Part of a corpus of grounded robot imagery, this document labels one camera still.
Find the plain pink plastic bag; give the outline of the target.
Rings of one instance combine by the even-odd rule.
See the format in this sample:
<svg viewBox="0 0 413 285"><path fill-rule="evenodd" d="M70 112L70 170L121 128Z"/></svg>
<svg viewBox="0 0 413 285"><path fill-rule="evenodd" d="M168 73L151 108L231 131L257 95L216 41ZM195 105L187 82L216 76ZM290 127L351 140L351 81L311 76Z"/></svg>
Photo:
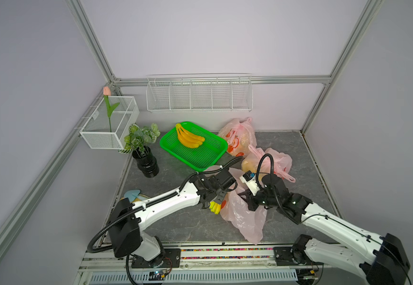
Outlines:
<svg viewBox="0 0 413 285"><path fill-rule="evenodd" d="M229 172L236 179L238 186L234 191L227 193L219 214L225 221L231 222L248 242L257 245L263 238L267 209L260 205L255 211L249 210L244 200L248 187L240 181L244 172L232 167Z"/></svg>

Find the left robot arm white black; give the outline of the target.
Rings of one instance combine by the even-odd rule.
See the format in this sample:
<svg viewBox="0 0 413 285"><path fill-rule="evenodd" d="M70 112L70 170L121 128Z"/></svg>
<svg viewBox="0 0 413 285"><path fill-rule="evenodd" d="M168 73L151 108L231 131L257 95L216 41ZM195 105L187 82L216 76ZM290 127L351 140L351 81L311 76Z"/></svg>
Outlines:
<svg viewBox="0 0 413 285"><path fill-rule="evenodd" d="M160 267L168 259L161 241L145 233L155 222L188 207L201 204L207 209L221 205L225 195L238 186L227 167L195 172L179 186L154 198L117 203L109 220L89 242L90 254L112 250L116 258L141 258L148 267Z"/></svg>

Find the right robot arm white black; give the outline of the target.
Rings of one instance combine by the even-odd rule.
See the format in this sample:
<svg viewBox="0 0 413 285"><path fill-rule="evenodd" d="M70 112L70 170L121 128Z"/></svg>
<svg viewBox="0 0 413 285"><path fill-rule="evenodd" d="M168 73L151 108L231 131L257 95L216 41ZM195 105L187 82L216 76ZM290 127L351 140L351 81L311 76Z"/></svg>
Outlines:
<svg viewBox="0 0 413 285"><path fill-rule="evenodd" d="M329 213L308 197L290 192L276 175L246 172L240 177L246 184L242 194L249 210L259 206L275 208L295 224L313 228L335 244L300 235L291 249L277 261L297 265L322 263L353 273L370 285L404 285L410 282L410 263L400 239L390 233L381 236L357 227Z"/></svg>

